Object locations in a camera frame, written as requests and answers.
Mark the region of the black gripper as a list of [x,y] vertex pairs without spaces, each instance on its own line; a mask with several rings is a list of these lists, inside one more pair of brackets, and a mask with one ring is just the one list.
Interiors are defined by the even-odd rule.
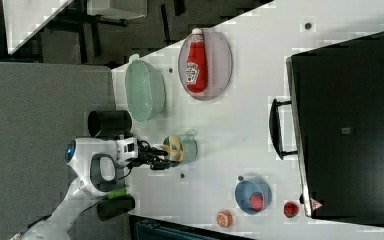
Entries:
[[135,160],[135,166],[148,165],[151,170],[165,170],[176,167],[177,162],[165,160],[165,156],[168,154],[165,150],[152,147],[148,142],[139,140],[138,158]]

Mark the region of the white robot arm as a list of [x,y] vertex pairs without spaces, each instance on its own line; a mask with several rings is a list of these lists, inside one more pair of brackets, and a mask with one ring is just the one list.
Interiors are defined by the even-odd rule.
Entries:
[[119,169],[147,164],[153,170],[165,170],[179,161],[166,145],[153,147],[134,136],[121,136],[116,140],[77,138],[68,145],[65,162],[76,178],[62,202],[10,240],[71,240],[68,231],[79,215],[116,190],[122,179]]

